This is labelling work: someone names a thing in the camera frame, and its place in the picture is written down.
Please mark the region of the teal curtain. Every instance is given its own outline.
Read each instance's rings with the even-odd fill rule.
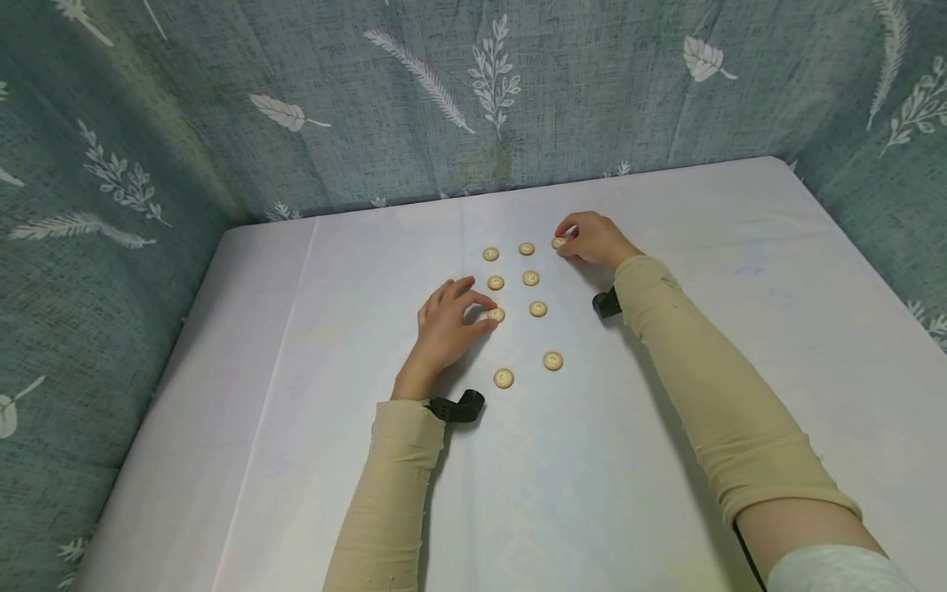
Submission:
[[[774,154],[947,348],[947,5],[12,0],[0,588],[68,587],[230,227]]]

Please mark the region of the beige arm cover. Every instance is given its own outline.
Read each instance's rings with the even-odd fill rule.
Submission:
[[[323,592],[418,590],[421,525],[444,422],[415,401],[379,403],[372,442]]]
[[[786,497],[832,502],[861,519],[773,389],[664,263],[626,260],[615,288],[625,324],[648,348],[728,527],[748,506]]]

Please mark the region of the table surface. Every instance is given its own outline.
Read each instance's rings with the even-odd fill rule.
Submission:
[[[940,586],[947,356],[789,169],[757,158],[229,231],[75,589],[319,589],[415,312],[466,274],[506,279],[507,318],[441,384],[487,406],[442,455],[426,589],[754,589],[646,352],[592,311],[610,278],[549,246],[582,209],[670,266],[889,555]]]

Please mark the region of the right hand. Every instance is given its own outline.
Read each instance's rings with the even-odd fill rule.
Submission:
[[[610,218],[597,212],[575,212],[556,228],[556,236],[568,240],[556,252],[560,257],[578,257],[607,265],[613,272],[628,258],[644,255],[621,234]]]

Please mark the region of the left hand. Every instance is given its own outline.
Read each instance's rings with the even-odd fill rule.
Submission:
[[[474,304],[496,308],[488,296],[471,290],[474,277],[448,279],[418,311],[418,341],[395,380],[391,400],[425,401],[442,370],[460,359],[471,344],[496,329],[496,321],[485,318],[464,324],[464,314]]]

